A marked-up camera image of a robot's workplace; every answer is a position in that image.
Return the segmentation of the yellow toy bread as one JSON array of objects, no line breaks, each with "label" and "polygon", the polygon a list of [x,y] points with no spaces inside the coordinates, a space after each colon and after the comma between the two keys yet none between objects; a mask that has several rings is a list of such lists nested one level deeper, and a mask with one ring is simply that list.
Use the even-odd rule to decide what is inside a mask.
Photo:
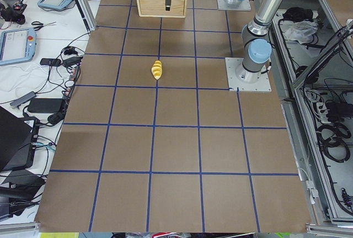
[{"label": "yellow toy bread", "polygon": [[156,60],[153,63],[151,67],[151,73],[155,80],[159,80],[161,78],[163,73],[163,67],[162,67],[162,62],[160,60]]}]

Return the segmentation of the lower wooden drawer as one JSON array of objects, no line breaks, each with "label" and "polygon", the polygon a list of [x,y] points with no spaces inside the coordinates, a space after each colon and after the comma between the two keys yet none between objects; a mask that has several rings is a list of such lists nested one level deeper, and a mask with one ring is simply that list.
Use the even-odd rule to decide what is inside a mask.
[{"label": "lower wooden drawer", "polygon": [[140,12],[148,16],[184,16],[184,0],[172,0],[170,11],[165,10],[165,0],[140,0]]}]

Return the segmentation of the black handled scissors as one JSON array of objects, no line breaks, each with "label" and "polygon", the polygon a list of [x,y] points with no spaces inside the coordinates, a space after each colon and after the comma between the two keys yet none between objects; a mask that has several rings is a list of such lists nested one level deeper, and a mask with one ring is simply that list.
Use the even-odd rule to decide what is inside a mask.
[{"label": "black handled scissors", "polygon": [[40,21],[34,21],[31,23],[31,25],[33,26],[33,29],[35,31],[39,31],[40,29],[42,29],[44,27],[56,25],[56,22],[42,23]]}]

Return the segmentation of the crumpled white cloth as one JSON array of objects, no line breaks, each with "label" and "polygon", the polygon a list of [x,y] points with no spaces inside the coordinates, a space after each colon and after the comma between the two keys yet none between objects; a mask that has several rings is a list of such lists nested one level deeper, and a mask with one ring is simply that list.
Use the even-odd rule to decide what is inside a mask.
[{"label": "crumpled white cloth", "polygon": [[293,23],[285,32],[286,40],[298,41],[300,44],[310,43],[318,31],[318,24],[310,21]]}]

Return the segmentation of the black laptop computer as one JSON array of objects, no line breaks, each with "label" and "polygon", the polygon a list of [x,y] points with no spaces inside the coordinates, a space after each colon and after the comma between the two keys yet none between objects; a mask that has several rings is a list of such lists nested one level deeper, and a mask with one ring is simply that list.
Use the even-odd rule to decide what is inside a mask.
[{"label": "black laptop computer", "polygon": [[39,120],[18,118],[1,108],[1,171],[22,170],[33,165]]}]

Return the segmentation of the black power adapter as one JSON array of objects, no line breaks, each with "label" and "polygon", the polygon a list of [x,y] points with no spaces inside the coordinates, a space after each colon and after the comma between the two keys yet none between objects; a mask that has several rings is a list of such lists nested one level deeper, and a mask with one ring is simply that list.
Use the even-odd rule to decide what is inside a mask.
[{"label": "black power adapter", "polygon": [[28,106],[30,113],[56,113],[63,105],[61,98],[33,98]]}]

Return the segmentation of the near blue teach pendant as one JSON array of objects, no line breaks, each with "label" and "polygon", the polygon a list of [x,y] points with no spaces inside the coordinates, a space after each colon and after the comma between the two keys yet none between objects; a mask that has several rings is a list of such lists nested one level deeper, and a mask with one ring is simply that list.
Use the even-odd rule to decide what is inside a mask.
[{"label": "near blue teach pendant", "polygon": [[7,30],[1,33],[1,66],[30,61],[36,49],[33,28]]}]

